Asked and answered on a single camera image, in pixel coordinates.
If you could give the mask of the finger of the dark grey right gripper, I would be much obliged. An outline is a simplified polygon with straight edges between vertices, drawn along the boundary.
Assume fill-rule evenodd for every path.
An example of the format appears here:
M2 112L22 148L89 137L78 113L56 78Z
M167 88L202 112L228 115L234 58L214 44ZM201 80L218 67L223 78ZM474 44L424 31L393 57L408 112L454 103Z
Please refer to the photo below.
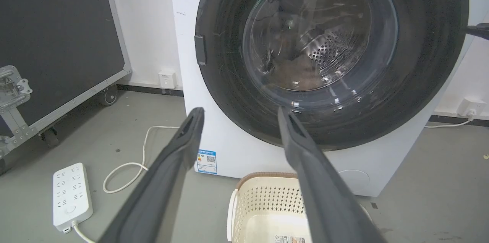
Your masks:
M278 109L283 149L296 171L312 243L387 243L295 114Z

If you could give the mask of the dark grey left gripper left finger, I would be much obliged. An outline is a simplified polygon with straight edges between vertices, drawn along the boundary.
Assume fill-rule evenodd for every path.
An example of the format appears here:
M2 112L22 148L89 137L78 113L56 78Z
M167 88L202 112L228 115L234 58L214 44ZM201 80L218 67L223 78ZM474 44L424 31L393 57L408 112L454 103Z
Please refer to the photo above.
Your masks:
M171 243L185 177L198 157L204 109L190 111L98 243Z

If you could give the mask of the dark grey pointed left gripper right finger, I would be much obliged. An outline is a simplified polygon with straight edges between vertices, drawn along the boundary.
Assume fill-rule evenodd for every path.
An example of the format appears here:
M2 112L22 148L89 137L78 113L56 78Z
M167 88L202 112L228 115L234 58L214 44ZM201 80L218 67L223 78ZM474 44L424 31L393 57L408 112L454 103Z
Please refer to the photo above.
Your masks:
M473 26L467 26L465 32L466 34L489 41L489 23L480 23Z

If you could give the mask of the round dark washing machine door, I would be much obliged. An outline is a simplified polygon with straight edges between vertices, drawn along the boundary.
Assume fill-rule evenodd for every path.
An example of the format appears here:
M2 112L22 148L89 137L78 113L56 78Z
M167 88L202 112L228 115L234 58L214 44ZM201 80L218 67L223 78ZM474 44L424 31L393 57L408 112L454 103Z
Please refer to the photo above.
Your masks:
M281 146L292 111L326 150L381 138L418 114L461 52L469 0L200 0L197 63L210 95L241 130ZM308 56L323 87L274 84L276 60Z

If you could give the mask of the white front-load washing machine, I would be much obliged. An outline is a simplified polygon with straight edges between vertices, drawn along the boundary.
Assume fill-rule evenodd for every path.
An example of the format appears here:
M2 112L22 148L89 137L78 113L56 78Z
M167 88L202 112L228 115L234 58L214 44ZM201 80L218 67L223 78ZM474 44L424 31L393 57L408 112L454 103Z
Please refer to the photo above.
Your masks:
M293 169L287 163L282 145L278 147L248 135L221 111L210 95L197 63L194 42L199 1L172 0L186 111L203 107L206 112L200 150L216 153L220 176L243 178L255 172L291 173ZM488 12L489 0L469 0L467 26L482 23ZM393 132L356 147L326 150L318 146L354 194L378 196L412 149L472 42L472 37L465 32L467 26L454 69L412 119Z

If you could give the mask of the blue energy label sticker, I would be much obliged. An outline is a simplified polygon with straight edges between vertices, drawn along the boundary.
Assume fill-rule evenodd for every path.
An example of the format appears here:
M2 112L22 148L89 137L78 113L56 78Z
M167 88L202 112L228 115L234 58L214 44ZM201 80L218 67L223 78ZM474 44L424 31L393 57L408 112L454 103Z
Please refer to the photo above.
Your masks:
M195 166L197 173L206 173L209 175L217 175L216 153L214 151L200 150L197 154Z

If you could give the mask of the cream perforated laundry basket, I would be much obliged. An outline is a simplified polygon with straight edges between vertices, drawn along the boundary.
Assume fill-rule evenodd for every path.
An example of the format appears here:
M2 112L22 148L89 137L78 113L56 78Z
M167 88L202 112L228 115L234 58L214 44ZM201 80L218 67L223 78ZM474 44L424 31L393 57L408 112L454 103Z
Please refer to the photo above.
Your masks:
M313 243L295 173L258 172L231 194L228 243Z

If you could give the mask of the white power strip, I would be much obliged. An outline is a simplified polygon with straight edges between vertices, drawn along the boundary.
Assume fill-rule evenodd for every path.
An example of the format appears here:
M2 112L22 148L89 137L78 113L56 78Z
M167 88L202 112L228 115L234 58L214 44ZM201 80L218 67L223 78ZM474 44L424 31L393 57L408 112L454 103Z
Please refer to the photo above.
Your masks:
M69 233L72 222L78 224L93 214L91 191L83 163L56 171L53 174L53 225Z

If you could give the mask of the black caster wheel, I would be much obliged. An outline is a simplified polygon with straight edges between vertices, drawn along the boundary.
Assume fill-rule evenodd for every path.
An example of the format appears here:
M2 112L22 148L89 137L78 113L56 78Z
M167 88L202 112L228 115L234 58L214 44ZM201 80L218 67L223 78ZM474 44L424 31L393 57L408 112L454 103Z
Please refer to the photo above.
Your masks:
M105 107L109 107L117 102L118 99L118 88L116 84L110 85L104 90L102 90L97 97L100 104Z
M58 132L56 128L53 126L49 128L45 128L42 132L39 133L39 137L47 146L56 147L59 144Z

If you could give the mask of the brown clothing in drum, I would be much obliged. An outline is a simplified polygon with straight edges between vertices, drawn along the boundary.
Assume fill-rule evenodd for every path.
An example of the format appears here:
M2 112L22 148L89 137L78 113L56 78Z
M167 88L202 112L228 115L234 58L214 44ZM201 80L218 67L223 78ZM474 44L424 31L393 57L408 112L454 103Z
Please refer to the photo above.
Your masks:
M323 87L319 70L308 56L294 60L276 60L271 80L281 88L292 91L311 91Z

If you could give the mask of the black flight case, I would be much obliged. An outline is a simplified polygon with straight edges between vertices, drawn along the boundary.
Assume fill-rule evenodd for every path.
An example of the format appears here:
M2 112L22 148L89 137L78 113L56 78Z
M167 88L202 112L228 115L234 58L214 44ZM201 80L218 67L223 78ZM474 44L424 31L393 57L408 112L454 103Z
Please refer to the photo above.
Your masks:
M0 0L0 160L131 72L115 0Z

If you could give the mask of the white wall socket with plug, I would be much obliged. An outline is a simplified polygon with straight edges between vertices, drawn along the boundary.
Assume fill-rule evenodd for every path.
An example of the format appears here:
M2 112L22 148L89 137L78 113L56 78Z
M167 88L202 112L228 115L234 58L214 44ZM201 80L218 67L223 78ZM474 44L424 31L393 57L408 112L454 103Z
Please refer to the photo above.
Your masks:
M463 98L456 109L460 117L477 119L486 109L488 103L476 98Z

